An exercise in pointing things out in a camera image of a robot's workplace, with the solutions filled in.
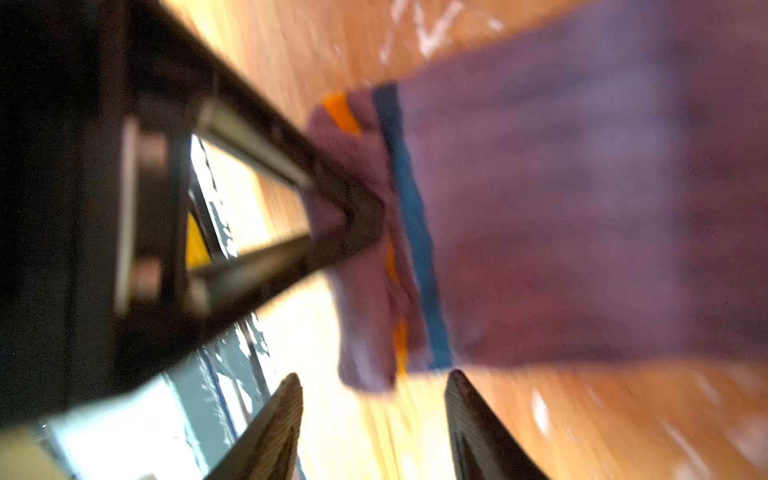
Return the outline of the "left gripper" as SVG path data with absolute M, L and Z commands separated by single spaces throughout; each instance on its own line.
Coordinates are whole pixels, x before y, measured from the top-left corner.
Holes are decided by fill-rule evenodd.
M 1 5 L 1 422 L 127 392 L 198 345 L 183 309 L 185 30 L 157 1 Z

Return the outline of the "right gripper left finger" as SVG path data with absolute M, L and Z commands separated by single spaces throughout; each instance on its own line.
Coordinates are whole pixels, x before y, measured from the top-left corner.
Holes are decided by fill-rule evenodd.
M 291 373 L 205 479 L 292 479 L 302 415 L 302 385 Z

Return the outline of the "purple striped sock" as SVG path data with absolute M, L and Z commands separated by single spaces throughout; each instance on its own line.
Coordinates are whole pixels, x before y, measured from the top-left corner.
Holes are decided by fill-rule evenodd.
M 767 5 L 599 1 L 316 108 L 383 234 L 331 267 L 347 386 L 767 354 Z

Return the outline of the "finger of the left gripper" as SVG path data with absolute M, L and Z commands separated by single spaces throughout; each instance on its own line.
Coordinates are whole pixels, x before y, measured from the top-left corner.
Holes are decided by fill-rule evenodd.
M 132 360 L 186 355 L 303 278 L 377 243 L 384 206 L 314 147 L 255 90 L 156 1 L 128 5 L 131 85 L 143 115 L 167 120 L 263 173 L 333 205 L 340 226 L 230 260 L 172 269 L 171 298 L 128 319 Z

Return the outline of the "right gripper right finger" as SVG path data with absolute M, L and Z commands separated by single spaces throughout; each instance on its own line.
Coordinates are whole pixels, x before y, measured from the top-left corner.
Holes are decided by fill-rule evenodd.
M 444 400 L 458 479 L 546 477 L 462 371 L 448 375 Z

